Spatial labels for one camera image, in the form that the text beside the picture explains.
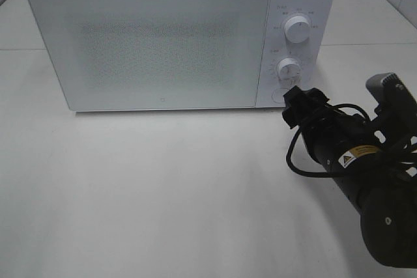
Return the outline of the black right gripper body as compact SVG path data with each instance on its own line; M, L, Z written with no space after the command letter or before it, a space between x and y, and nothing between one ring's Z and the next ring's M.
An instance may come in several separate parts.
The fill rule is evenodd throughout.
M314 109L303 120L302 135L311 157L323 167L348 167L363 156L381 151L369 131L369 116L353 104Z

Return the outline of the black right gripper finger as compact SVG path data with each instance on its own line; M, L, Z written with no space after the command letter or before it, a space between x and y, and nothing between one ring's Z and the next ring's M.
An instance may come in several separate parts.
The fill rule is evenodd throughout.
M294 86L283 95L285 109L282 112L284 121L290 128L303 123L309 117L309 98L298 86Z
M317 88L312 88L306 91L306 96L308 97L309 105L312 108L318 109L322 107L328 107L329 99L321 90Z

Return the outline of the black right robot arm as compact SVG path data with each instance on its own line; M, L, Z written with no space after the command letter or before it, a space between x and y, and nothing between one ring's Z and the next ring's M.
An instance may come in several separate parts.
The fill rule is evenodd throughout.
M331 178L360 216L371 256L395 268L416 267L416 100L401 83L372 87L377 116L359 106L332 105L319 89L292 88L283 119L304 141L321 172L295 168L308 178Z

